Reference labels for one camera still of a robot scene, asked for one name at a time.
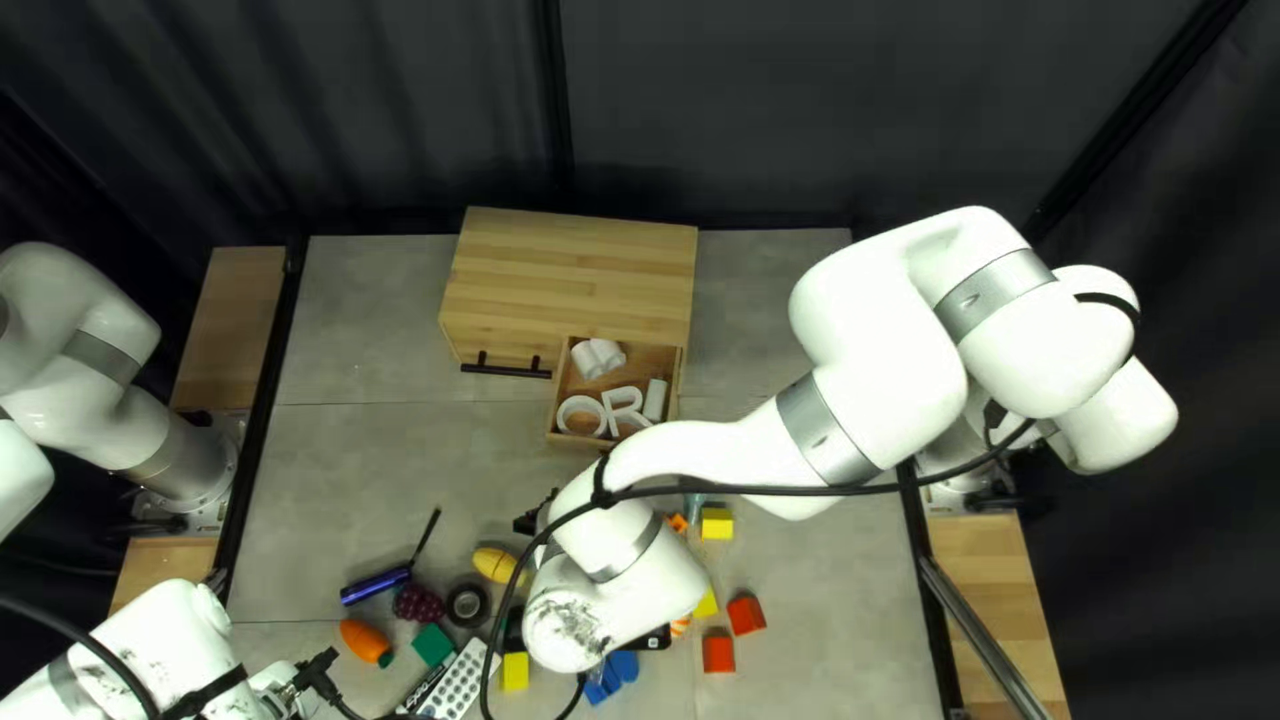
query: open drawer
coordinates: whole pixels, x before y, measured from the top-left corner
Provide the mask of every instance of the open drawer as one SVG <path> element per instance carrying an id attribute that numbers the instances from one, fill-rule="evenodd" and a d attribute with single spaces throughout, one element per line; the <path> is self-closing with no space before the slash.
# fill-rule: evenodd
<path id="1" fill-rule="evenodd" d="M 549 442 L 577 447 L 599 447 L 602 450 L 613 447 L 621 439 L 637 432 L 637 429 L 631 425 L 620 425 L 621 438 L 609 437 L 608 429 L 605 429 L 604 436 L 594 438 L 590 437 L 590 433 L 595 429 L 596 419 L 594 415 L 581 413 L 568 414 L 566 416 L 566 425 L 570 430 L 579 430 L 585 434 L 562 433 L 556 423 L 556 414 L 561 404 L 575 395 L 585 395 L 600 401 L 602 392 L 623 386 L 635 386 L 644 393 L 649 389 L 649 380 L 654 378 L 667 382 L 663 421 L 673 420 L 677 416 L 676 398 L 680 392 L 680 374 L 685 359 L 685 350 L 682 347 L 618 340 L 618 346 L 627 356 L 626 364 L 589 380 L 577 370 L 577 365 L 573 364 L 570 356 L 570 347 L 584 340 L 586 338 L 571 336 L 564 338 L 564 343 L 561 347 L 559 364 L 556 368 L 556 375 L 552 380 L 556 383 L 556 401 L 552 402 L 550 411 L 547 414 L 547 439 Z"/>

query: wooden drawer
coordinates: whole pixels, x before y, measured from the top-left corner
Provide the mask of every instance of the wooden drawer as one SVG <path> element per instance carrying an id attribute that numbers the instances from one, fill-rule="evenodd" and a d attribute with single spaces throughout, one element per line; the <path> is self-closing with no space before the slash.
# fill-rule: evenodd
<path id="1" fill-rule="evenodd" d="M 561 360 L 566 336 L 687 347 L 698 228 L 468 208 L 440 302 L 458 363 Z"/>
<path id="2" fill-rule="evenodd" d="M 552 380 L 556 383 L 556 401 L 552 402 L 550 411 L 547 414 L 547 439 L 549 442 L 577 447 L 599 447 L 602 450 L 613 447 L 622 438 L 609 438 L 608 430 L 605 430 L 605 437 L 603 438 L 559 432 L 559 428 L 556 425 L 556 411 L 559 410 L 561 402 L 575 395 L 586 395 L 600 400 L 603 391 L 623 386 L 636 386 L 640 388 L 640 392 L 645 392 L 649 388 L 649 380 L 653 378 L 667 382 L 667 404 L 663 409 L 663 421 L 677 418 L 676 398 L 680 395 L 680 375 L 684 370 L 685 360 L 685 350 L 682 347 L 620 340 L 617 342 L 622 347 L 622 352 L 627 356 L 627 364 L 604 373 L 594 380 L 588 380 L 577 372 L 577 365 L 573 364 L 568 354 L 568 348 L 582 340 L 586 338 L 572 336 L 561 342 L 559 364 L 556 368 L 556 375 Z M 635 430 L 628 427 L 627 430 L 623 430 L 623 438 L 632 434 L 632 432 Z"/>

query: blue cylinder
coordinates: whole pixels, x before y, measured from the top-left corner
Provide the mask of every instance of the blue cylinder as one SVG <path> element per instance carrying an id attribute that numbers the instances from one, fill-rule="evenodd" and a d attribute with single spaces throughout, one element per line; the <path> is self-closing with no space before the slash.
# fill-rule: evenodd
<path id="1" fill-rule="evenodd" d="M 343 606 L 351 607 L 366 597 L 375 596 L 383 591 L 394 588 L 396 585 L 403 585 L 408 582 L 408 565 L 397 565 L 396 568 L 379 573 L 372 578 L 356 580 L 355 583 L 342 588 L 338 593 L 338 600 L 342 601 Z"/>

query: black handle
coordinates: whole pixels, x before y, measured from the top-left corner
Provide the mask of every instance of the black handle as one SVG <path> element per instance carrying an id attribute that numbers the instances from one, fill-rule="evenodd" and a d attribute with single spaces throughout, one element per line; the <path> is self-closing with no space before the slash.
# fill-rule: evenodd
<path id="1" fill-rule="evenodd" d="M 540 370 L 538 368 L 538 364 L 543 361 L 540 355 L 534 355 L 534 360 L 529 364 L 527 368 L 503 368 L 502 365 L 485 365 L 484 361 L 485 357 L 488 356 L 489 354 L 481 350 L 480 355 L 476 356 L 475 363 L 463 363 L 460 366 L 460 369 L 463 373 L 480 373 L 484 375 L 512 375 L 516 378 L 539 378 L 544 380 L 552 379 L 550 370 Z"/>

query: blue toy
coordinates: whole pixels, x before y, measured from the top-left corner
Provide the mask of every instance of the blue toy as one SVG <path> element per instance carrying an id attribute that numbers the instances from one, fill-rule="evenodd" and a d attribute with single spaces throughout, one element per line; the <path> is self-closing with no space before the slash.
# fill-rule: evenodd
<path id="1" fill-rule="evenodd" d="M 625 683 L 634 683 L 640 676 L 640 660 L 635 651 L 618 650 L 611 652 L 600 666 L 599 678 L 593 675 L 582 687 L 582 694 L 591 706 L 596 706 L 609 696 L 622 689 Z"/>

